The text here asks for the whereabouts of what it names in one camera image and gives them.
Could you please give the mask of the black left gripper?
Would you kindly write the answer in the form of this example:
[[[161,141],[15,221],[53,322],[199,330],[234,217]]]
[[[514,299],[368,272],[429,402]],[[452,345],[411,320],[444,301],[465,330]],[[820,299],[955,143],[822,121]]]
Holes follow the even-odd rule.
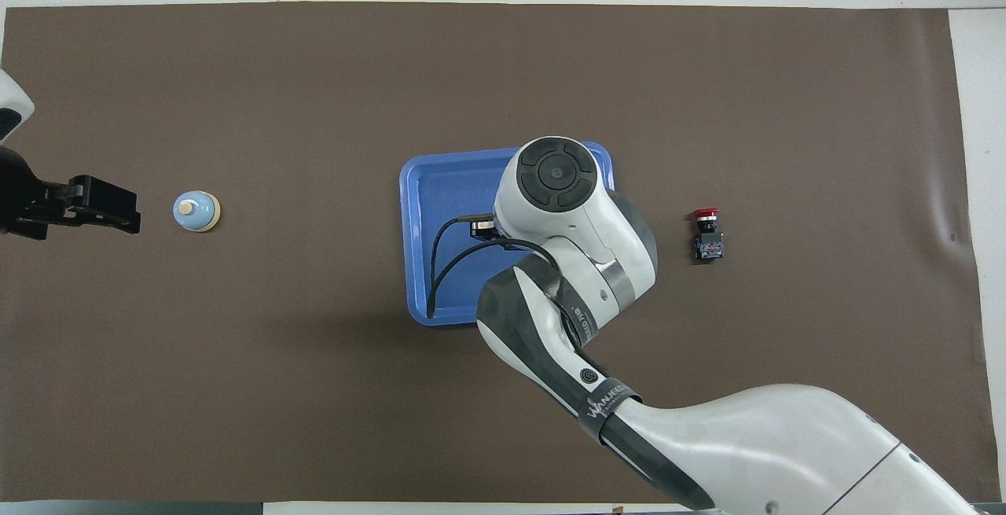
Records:
[[[71,218],[65,217],[68,185],[35,177],[25,159],[1,147],[1,233],[36,241],[47,239],[50,225],[95,225],[138,234],[141,213],[133,190],[91,175],[71,179]]]

